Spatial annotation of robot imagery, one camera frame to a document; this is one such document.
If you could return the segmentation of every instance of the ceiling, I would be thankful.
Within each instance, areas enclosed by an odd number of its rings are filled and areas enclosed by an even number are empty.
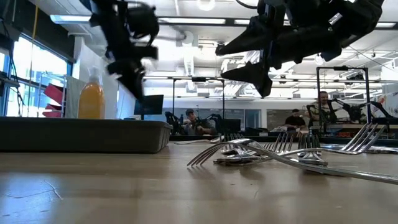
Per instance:
[[[37,4],[41,10],[47,14],[74,14],[74,15],[90,15],[79,0],[53,0],[40,1],[31,0]],[[256,5],[257,0],[241,0],[242,2]],[[256,15],[256,10],[246,9],[235,2],[235,0],[216,0],[214,7],[209,11],[200,9],[199,4],[203,7],[209,4],[206,0],[146,0],[150,5],[156,6],[156,14],[158,16],[190,16],[190,17],[233,17],[233,18],[250,18]],[[398,4],[396,0],[385,0],[383,5],[382,22],[398,22]],[[98,55],[103,56],[106,47],[106,41],[99,27],[90,27],[88,25],[63,25],[71,34],[85,37],[87,46],[92,48]],[[229,42],[242,33],[244,27],[210,27],[210,26],[181,26],[184,31],[190,31],[197,36],[198,46],[190,51],[193,57],[193,65],[195,67],[194,76],[216,76],[220,74],[220,70],[231,69],[243,63],[242,60],[247,53],[227,55],[217,57],[215,55],[215,46],[217,42]],[[175,37],[175,31],[171,27],[161,26],[159,35]],[[176,43],[172,41],[156,40],[154,45],[159,46],[159,61],[153,62],[152,68],[148,75],[152,76],[184,76],[184,58],[186,52],[182,47],[176,47]],[[369,67],[369,74],[372,80],[380,79],[381,66],[379,63],[389,63],[398,58],[398,31],[395,30],[375,30],[366,37],[344,49],[342,55],[331,62],[324,63],[322,66],[333,67],[347,65],[350,67]],[[223,63],[228,64],[227,68],[223,67]],[[298,65],[287,64],[287,68],[283,71],[271,72],[272,78],[280,78],[280,75],[286,75],[286,78],[296,79],[314,79],[316,68],[319,66],[314,62],[314,57],[305,58]],[[351,73],[335,72],[327,70],[322,73],[322,79],[345,79]],[[162,80],[152,81],[150,86],[156,88],[162,87]],[[288,92],[307,94],[306,88],[313,89],[316,83],[288,82],[279,84],[274,82],[275,90],[272,93],[281,95],[284,88],[289,89]],[[327,83],[324,85],[327,91],[350,91],[354,93],[362,93],[363,85],[358,85],[352,90],[352,86],[347,87],[344,83]],[[198,88],[204,88],[207,91],[212,88],[214,91],[217,85],[198,85]],[[250,88],[249,85],[242,85],[243,88]],[[373,84],[371,88],[381,88],[381,84]]]

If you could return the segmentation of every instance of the orange juice bottle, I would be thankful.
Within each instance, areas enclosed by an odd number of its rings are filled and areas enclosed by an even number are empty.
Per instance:
[[[90,77],[80,93],[79,119],[105,119],[105,96],[101,74],[96,67],[89,70]]]

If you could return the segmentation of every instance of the man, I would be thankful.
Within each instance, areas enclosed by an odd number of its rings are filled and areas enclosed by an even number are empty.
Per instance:
[[[300,111],[298,109],[292,110],[292,115],[286,118],[285,126],[294,129],[305,127],[305,121],[300,117]]]
[[[326,91],[321,91],[321,95],[320,95],[321,110],[323,110],[324,112],[327,112],[327,113],[330,112],[328,100],[329,100],[329,93]],[[313,121],[319,121],[318,101],[312,103],[312,105],[314,105],[316,107],[316,108],[311,108],[312,119],[313,119]],[[308,111],[306,111],[305,116],[310,118],[310,113]]]
[[[191,136],[202,136],[204,134],[217,135],[216,129],[213,128],[209,122],[203,123],[199,126],[195,125],[195,123],[197,122],[197,116],[193,109],[186,110],[185,115],[190,121],[189,124],[185,125],[185,134]]]

